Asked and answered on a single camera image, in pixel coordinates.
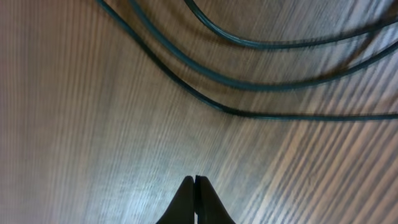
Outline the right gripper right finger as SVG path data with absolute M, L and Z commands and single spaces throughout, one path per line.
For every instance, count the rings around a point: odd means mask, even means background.
M 205 176 L 195 176 L 195 213 L 198 224 L 235 224 Z

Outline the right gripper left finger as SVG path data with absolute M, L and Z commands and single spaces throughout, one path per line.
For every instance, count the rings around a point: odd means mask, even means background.
M 156 224 L 194 224 L 194 180 L 186 176 Z

